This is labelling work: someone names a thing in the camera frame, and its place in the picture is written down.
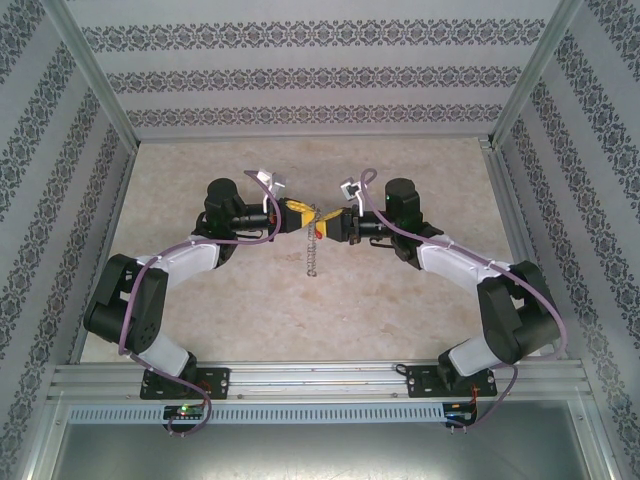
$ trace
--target speckled floor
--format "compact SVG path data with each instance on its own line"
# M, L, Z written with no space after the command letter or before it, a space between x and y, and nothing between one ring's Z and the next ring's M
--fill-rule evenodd
M385 183L408 177L428 221L478 252L511 259L476 139L143 144L112 253L151 254L184 240L215 178L232 178L255 203L260 190L242 171L277 171L287 197L328 212L346 204L340 182L370 166L379 172L371 186L379 206ZM435 358L480 332L476 299L393 251L322 240L311 278L307 244L305 229L239 247L222 268L168 292L163 331L200 360L228 361ZM89 335L82 360L126 359Z

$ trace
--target metal spring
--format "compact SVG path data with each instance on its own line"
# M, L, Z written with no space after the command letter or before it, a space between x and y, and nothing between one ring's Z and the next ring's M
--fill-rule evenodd
M309 241L307 245L307 277L316 277L318 276L316 273L316 242L318 241L316 237L316 222L320 218L320 210L316 209L315 203L311 204L311 208L315 210L316 214L307 227L307 240Z

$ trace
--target black bracket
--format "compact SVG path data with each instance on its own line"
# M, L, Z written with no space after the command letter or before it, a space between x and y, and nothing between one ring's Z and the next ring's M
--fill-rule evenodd
M438 375L437 365L396 365L396 372L407 379L409 398L471 397L475 389L478 397L495 397L496 380L491 370L481 370L464 377L449 390Z
M230 377L231 370L228 368L198 368L195 381L192 383L203 388L211 400L226 400ZM140 398L142 400L201 400L202 395L145 370L140 387Z

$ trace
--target patterned wallpaper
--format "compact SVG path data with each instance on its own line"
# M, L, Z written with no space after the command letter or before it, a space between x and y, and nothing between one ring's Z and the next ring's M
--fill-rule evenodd
M0 479L66 363L135 152L42 6L0 6Z
M558 0L68 3L142 140L489 133Z
M623 478L640 477L638 35L634 2L585 2L502 146Z

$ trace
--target robotic arm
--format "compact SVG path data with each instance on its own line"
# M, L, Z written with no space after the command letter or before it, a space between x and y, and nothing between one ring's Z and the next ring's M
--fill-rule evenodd
M284 178L260 171L257 178L278 197ZM315 215L313 209L296 200L280 198L280 230L289 233L304 227ZM237 245L215 240L236 240L240 231L268 231L276 228L274 206L267 202L245 204L236 184L227 178L211 182L204 201L205 211L183 247L157 259L140 282L133 305L125 348L154 369L193 383L196 358L161 331L166 291L192 276L224 265ZM85 328L102 339L119 343L129 294L143 266L153 257L115 255L109 259L85 313Z
M447 350L438 358L438 376L449 390L487 368L513 365L560 336L551 313L531 293L486 264L450 248L454 245L451 238L424 221L420 196L411 180L396 178L386 184L385 211L380 213L393 225L434 240L436 245L399 235L374 212L365 211L360 182L350 178L343 182L341 189L348 200L358 203L321 218L316 228L322 235L350 245L369 238L372 246L393 248L403 262L441 275L478 296L482 335ZM390 244L380 243L385 238L390 239ZM542 274L534 264L528 261L517 265L492 263L531 285L553 305Z

